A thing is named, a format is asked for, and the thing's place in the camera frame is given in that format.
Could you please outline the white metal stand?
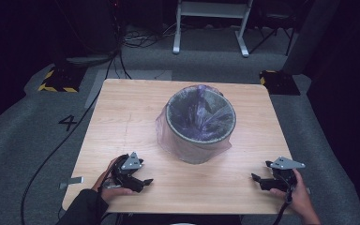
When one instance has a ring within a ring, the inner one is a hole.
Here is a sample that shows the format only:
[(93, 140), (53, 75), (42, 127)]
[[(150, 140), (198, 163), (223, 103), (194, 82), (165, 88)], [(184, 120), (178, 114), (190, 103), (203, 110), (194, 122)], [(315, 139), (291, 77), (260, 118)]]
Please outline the white metal stand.
[(232, 3), (210, 3), (210, 2), (190, 2), (186, 0), (177, 0), (176, 9), (176, 28), (173, 40), (172, 52), (180, 53), (181, 44), (181, 20), (183, 17), (211, 17), (224, 19), (241, 19), (241, 25), (236, 30), (235, 37), (244, 57), (249, 57), (248, 47), (244, 41), (248, 17), (252, 9), (254, 0), (246, 0), (242, 4)]

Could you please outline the black folding stand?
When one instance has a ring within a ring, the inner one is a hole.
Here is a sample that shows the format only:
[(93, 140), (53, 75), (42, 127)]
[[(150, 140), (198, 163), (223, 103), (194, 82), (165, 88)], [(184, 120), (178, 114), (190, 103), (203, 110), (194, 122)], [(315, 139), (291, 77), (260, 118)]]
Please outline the black folding stand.
[[(259, 47), (261, 47), (264, 44), (264, 42), (267, 39), (269, 39), (271, 36), (275, 36), (278, 33), (278, 31), (282, 29), (286, 37), (289, 39), (285, 52), (285, 55), (288, 55), (296, 31), (295, 26), (296, 26), (296, 15), (294, 11), (275, 12), (261, 8), (259, 10), (259, 19), (258, 19), (257, 27), (259, 28), (259, 31), (262, 35), (262, 40), (249, 52), (253, 53), (254, 51), (256, 51)], [(266, 36), (263, 34), (264, 27), (271, 29), (271, 32)]]

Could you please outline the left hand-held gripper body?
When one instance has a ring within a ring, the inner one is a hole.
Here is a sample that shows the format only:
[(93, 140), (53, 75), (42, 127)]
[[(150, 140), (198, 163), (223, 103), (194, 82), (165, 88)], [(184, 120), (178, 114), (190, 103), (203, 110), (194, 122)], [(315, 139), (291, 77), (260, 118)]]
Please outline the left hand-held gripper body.
[(140, 162), (137, 154), (125, 154), (118, 157), (112, 165), (112, 181), (116, 187), (129, 188), (132, 191), (141, 192), (144, 186), (138, 184), (133, 174), (140, 169)]

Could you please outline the person's right hand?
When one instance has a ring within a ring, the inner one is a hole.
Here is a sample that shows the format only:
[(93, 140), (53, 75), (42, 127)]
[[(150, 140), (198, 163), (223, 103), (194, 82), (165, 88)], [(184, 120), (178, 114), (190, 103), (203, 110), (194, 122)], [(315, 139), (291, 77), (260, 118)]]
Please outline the person's right hand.
[(292, 192), (291, 209), (302, 218), (306, 218), (314, 213), (314, 209), (301, 173), (296, 169), (292, 171), (295, 174), (297, 184)]

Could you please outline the person's left hand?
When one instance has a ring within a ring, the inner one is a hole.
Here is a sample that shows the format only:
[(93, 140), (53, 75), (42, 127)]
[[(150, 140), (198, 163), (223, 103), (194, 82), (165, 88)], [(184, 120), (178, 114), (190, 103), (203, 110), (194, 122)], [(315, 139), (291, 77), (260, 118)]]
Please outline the person's left hand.
[[(106, 171), (103, 172), (99, 176), (96, 183), (92, 186), (92, 189), (95, 192), (98, 192), (99, 187), (101, 186), (103, 181), (108, 177), (108, 175), (110, 173), (110, 170), (111, 170), (111, 166), (113, 165), (114, 162), (115, 162), (115, 158), (110, 162), (110, 164), (108, 165)], [(117, 196), (130, 195), (132, 193), (133, 193), (133, 191), (131, 189), (129, 189), (129, 188), (117, 187), (117, 188), (110, 188), (110, 189), (104, 188), (104, 189), (101, 190), (100, 195), (101, 195), (101, 198), (106, 203), (110, 203)]]

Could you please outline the grey pillar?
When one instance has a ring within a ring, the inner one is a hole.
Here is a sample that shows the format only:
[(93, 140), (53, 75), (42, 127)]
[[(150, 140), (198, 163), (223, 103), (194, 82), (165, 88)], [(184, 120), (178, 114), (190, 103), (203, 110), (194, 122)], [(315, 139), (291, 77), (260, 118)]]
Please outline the grey pillar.
[(302, 74), (335, 15), (340, 0), (314, 0), (297, 40), (283, 65), (290, 75)]

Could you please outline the yellow-black striped floor base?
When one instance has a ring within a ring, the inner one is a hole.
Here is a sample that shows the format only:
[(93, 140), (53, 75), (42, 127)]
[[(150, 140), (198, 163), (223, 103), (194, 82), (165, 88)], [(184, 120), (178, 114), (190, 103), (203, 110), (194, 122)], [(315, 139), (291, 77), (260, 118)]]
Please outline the yellow-black striped floor base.
[(86, 70), (86, 67), (70, 67), (66, 69), (52, 67), (46, 74), (38, 91), (78, 93)]
[(299, 96), (300, 91), (292, 75), (283, 71), (263, 70), (259, 74), (260, 83), (270, 95)]

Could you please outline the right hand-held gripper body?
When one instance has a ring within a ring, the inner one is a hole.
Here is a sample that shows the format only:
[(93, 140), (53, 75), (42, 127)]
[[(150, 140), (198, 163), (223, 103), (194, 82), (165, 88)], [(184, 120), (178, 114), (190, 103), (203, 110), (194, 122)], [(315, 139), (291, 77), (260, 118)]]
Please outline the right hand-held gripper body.
[(279, 157), (275, 161), (272, 161), (273, 177), (270, 179), (262, 178), (260, 184), (261, 190), (270, 190), (272, 188), (279, 189), (281, 191), (288, 191), (294, 188), (297, 184), (293, 169), (303, 169), (306, 167), (305, 163), (294, 161), (286, 157)]

